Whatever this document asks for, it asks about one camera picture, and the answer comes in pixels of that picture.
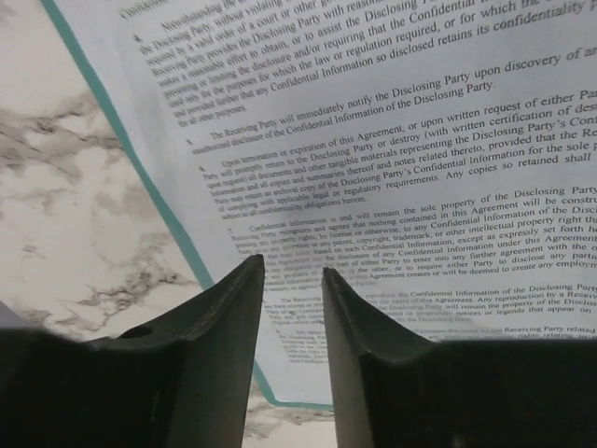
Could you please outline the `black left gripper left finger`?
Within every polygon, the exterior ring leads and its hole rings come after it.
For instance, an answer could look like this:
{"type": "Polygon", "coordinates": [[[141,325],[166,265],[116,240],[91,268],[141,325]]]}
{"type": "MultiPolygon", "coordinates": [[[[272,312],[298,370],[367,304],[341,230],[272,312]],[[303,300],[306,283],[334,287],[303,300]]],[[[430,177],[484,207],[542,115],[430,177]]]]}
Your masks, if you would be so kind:
{"type": "Polygon", "coordinates": [[[238,447],[264,287],[246,259],[200,295],[117,338],[1,330],[5,447],[238,447]]]}

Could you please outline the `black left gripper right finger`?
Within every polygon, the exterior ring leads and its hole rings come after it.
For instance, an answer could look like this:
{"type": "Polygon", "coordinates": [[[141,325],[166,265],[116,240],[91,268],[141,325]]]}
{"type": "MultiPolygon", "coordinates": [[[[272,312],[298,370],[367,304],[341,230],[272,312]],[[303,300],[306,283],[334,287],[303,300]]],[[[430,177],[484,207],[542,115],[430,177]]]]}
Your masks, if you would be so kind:
{"type": "Polygon", "coordinates": [[[596,344],[433,343],[322,279],[340,447],[592,447],[596,344]]]}

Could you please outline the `teal plastic folder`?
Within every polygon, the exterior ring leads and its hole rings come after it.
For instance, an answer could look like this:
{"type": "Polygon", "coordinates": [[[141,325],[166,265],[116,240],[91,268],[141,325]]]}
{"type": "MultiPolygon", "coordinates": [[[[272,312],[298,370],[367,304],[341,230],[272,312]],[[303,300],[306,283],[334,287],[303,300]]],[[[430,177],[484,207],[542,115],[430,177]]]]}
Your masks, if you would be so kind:
{"type": "Polygon", "coordinates": [[[285,1],[47,1],[45,9],[203,287],[259,254],[267,400],[332,403],[321,277],[333,261],[324,100],[285,1]]]}

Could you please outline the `single printed paper sheet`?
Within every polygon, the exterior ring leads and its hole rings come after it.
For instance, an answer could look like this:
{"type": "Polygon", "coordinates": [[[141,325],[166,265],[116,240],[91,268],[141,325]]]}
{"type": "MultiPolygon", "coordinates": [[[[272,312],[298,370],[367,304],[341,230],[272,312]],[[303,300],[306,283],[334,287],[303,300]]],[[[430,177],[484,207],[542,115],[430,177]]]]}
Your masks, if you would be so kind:
{"type": "Polygon", "coordinates": [[[324,268],[430,340],[596,335],[592,1],[48,1],[257,379],[331,402],[324,268]]]}

